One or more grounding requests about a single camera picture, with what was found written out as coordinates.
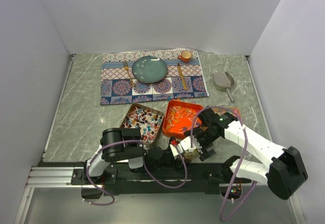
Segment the gold tin of star candies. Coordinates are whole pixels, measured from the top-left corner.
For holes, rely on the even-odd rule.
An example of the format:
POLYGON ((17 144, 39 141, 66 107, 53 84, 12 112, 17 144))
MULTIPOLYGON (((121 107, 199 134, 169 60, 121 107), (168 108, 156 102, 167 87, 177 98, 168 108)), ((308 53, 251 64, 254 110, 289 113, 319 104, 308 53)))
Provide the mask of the gold tin of star candies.
POLYGON ((221 121, 229 120, 229 116, 224 116, 225 113, 232 114, 236 119, 241 117, 241 113, 238 107, 226 107, 225 109, 222 108, 213 108, 213 111, 221 117, 221 121))

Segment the orange tray of candies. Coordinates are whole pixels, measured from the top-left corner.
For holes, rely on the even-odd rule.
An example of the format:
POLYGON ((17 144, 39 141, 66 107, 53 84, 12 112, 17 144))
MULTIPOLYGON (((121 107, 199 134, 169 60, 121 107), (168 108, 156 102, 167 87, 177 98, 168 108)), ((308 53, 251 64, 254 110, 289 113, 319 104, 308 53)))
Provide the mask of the orange tray of candies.
POLYGON ((193 122, 194 126, 201 124, 201 121, 199 119, 194 120, 194 117, 202 109, 203 107, 198 104, 178 100, 169 101, 162 126, 163 135, 184 139, 184 133, 191 129, 193 122))

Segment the gold round jar lid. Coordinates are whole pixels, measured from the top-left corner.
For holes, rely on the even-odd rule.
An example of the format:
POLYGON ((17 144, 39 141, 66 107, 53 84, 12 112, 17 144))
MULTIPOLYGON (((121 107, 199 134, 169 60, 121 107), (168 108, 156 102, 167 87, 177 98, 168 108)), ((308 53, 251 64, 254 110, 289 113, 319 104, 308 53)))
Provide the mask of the gold round jar lid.
POLYGON ((200 155, 199 155, 199 153, 198 153, 196 150, 193 151, 193 152, 185 151, 185 152, 183 153, 183 158, 184 158, 185 160, 187 160, 187 161, 192 161, 192 160, 198 158, 199 156, 200 156, 200 155))

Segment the brown tin of lollipops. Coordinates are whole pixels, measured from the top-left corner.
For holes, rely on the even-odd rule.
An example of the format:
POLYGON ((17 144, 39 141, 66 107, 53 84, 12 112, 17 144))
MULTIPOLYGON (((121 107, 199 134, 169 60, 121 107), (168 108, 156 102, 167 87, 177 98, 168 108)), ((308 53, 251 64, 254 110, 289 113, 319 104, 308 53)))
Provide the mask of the brown tin of lollipops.
POLYGON ((162 111, 133 103, 127 111, 120 128, 139 129, 145 148, 153 147, 160 134, 165 114, 162 111))

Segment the silver metal scoop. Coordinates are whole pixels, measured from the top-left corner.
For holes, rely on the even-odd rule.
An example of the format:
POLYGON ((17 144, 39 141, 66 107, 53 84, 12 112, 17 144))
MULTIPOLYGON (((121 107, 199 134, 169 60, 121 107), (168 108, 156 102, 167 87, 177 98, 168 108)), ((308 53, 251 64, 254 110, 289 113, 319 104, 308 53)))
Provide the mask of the silver metal scoop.
POLYGON ((215 87, 222 92, 226 92, 230 101, 233 103, 234 98, 230 92, 230 88, 234 85, 234 79, 228 72, 213 73, 213 83, 215 87))

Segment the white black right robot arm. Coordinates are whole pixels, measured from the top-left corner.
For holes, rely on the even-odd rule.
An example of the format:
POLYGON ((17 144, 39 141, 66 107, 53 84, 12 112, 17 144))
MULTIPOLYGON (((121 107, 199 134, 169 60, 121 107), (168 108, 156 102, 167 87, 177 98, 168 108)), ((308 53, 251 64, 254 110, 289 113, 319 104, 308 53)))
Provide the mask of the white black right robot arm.
POLYGON ((188 141, 186 150, 197 150, 202 161, 214 154, 209 148, 220 137, 242 147, 244 154, 250 153, 258 159, 258 162, 251 162, 241 156, 230 158, 222 171, 225 181, 232 183, 238 178, 250 179, 266 184, 277 197, 287 200, 308 180, 301 154, 296 148, 285 148, 264 138, 244 125, 234 112, 226 110, 218 114, 206 107, 199 111, 197 119, 201 125, 192 125, 184 135, 188 141))

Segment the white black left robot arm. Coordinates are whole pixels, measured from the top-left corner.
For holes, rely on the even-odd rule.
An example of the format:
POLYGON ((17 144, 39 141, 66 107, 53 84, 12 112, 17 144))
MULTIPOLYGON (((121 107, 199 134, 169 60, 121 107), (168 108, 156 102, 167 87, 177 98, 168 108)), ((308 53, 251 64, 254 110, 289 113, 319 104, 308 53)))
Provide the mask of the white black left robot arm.
POLYGON ((112 163, 127 160, 132 173, 146 173, 160 168, 183 169, 187 173, 182 150, 174 145, 162 149, 144 142, 139 129, 110 128, 102 133, 100 145, 93 157, 84 162, 83 178, 89 184, 99 182, 105 169, 112 163))

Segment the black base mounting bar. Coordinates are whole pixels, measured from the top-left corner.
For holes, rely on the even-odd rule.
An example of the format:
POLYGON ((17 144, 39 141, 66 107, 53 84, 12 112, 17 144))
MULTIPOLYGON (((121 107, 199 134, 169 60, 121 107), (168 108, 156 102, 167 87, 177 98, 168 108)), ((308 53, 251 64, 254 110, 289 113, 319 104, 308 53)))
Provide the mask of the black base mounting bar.
MULTIPOLYGON (((172 165, 147 167, 160 182, 169 186, 180 185, 184 181, 184 168, 172 165)), ((92 178, 93 182, 115 196, 121 194, 162 194, 162 193, 205 193, 220 194, 220 184, 229 184, 233 173, 221 163, 190 163, 187 166, 187 182, 180 188, 170 189, 155 182, 144 168, 131 171, 128 163, 115 163, 105 168, 103 176, 92 178)), ((72 172, 71 185, 93 187, 83 168, 72 172)))

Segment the gold knife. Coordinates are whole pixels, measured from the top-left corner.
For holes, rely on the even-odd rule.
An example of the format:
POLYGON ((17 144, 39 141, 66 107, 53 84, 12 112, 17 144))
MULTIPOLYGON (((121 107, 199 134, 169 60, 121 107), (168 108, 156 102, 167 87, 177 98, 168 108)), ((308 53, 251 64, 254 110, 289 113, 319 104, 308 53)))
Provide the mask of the gold knife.
POLYGON ((182 81, 183 88, 184 88, 184 90, 187 90, 187 84, 186 84, 186 81, 184 79, 180 63, 177 64, 177 69, 178 69, 178 74, 179 74, 179 76, 181 78, 181 81, 182 81))

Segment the patterned cloth placemat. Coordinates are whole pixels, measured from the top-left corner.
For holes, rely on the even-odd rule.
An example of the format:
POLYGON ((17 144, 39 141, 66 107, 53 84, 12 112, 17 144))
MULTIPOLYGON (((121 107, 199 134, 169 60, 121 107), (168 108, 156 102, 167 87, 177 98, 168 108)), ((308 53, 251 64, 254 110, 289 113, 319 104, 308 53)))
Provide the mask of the patterned cloth placemat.
POLYGON ((188 49, 192 54, 188 63, 183 63, 177 57, 183 48, 166 50, 135 51, 104 53, 102 55, 101 105, 130 104, 172 99, 206 98, 209 96, 204 79, 198 51, 188 49), (168 71, 166 76, 156 83, 139 82, 132 74, 134 62, 143 56, 154 56, 165 61, 168 71), (129 72, 135 83, 130 84, 123 62, 127 62, 129 72), (187 90, 184 90, 178 74, 177 64, 180 63, 187 90))

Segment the orange coffee cup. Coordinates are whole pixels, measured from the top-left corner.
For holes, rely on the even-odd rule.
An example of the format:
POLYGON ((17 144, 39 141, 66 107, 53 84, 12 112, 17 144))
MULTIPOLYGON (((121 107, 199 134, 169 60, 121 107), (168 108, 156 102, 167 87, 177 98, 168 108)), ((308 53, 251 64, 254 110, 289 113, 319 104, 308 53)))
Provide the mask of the orange coffee cup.
POLYGON ((182 51, 180 55, 178 55, 178 59, 182 61, 183 63, 188 63, 190 62, 192 57, 192 54, 189 51, 182 51))

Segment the teal ceramic plate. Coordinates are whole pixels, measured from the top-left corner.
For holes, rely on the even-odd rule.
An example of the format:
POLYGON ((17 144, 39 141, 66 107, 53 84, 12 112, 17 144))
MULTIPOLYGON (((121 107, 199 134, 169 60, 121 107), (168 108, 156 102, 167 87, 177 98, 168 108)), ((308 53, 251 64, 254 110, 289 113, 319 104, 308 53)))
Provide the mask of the teal ceramic plate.
POLYGON ((151 84, 162 80, 168 68, 164 60, 154 56, 143 56, 132 66, 132 74, 139 82, 151 84))

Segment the gold fork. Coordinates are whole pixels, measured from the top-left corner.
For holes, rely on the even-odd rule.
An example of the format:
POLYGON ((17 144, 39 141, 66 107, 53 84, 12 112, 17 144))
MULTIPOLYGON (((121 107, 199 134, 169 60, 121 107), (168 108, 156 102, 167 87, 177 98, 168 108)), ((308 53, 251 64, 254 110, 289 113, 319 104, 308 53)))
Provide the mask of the gold fork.
POLYGON ((123 66, 124 66, 124 70, 127 72, 127 75, 129 77, 130 84, 134 88, 135 87, 135 83, 134 83, 134 81, 132 79, 132 76, 131 76, 131 74, 129 72, 129 66, 128 66, 127 62, 124 61, 123 62, 123 66))

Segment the aluminium frame rail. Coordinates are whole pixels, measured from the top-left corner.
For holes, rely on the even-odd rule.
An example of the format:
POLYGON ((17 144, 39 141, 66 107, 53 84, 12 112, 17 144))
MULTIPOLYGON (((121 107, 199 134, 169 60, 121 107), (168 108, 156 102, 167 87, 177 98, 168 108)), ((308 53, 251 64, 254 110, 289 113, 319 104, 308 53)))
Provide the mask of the aluminium frame rail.
POLYGON ((81 167, 32 167, 25 187, 28 188, 94 188, 92 185, 71 185, 73 171, 81 167))

